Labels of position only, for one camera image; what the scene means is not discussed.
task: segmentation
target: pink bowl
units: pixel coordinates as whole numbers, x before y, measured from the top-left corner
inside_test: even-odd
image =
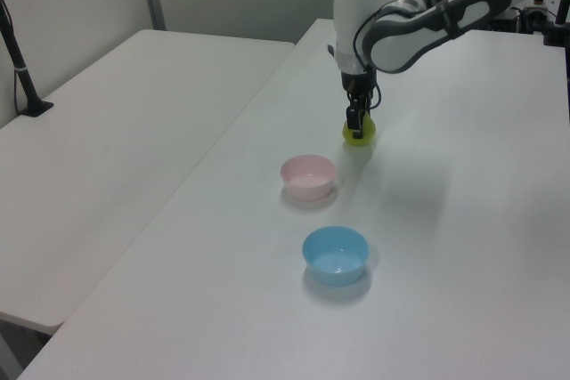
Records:
[[[301,155],[289,159],[281,167],[285,189],[301,200],[324,198],[332,190],[337,171],[332,162],[318,155]]]

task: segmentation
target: table surface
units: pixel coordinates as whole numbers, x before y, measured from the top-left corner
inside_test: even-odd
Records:
[[[21,380],[568,378],[564,51],[470,32],[379,75],[353,148],[334,38],[310,28]],[[322,201],[282,191],[302,153],[338,168]],[[348,287],[305,272],[333,224],[370,244]]]
[[[0,130],[0,319],[54,332],[292,48],[145,30]]]

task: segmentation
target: floor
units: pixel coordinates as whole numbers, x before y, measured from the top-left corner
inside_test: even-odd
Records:
[[[50,336],[0,320],[0,380],[15,380]]]

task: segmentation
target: black stand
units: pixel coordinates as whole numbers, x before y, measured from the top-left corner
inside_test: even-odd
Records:
[[[38,117],[53,107],[53,103],[42,101],[37,96],[36,88],[34,87],[32,78],[28,72],[28,67],[24,62],[18,42],[16,41],[16,36],[14,35],[14,29],[8,17],[8,12],[4,8],[4,0],[0,2],[0,32],[2,32],[2,38],[6,43],[8,53],[12,57],[14,70],[16,70],[16,73],[20,78],[21,86],[24,89],[24,93],[26,93],[26,98],[28,99],[28,107],[20,112],[20,114],[24,116]]]
[[[547,46],[566,47],[567,40],[570,37],[570,26],[566,24],[566,16],[570,8],[570,0],[560,0],[558,13],[554,24],[544,29],[543,42]]]

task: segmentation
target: yellow-green object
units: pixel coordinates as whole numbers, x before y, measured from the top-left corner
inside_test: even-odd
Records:
[[[352,130],[348,129],[348,124],[342,128],[342,136],[345,137],[345,141],[351,146],[365,146],[371,142],[374,134],[376,133],[376,125],[368,113],[364,113],[364,118],[362,119],[362,138],[354,138]]]

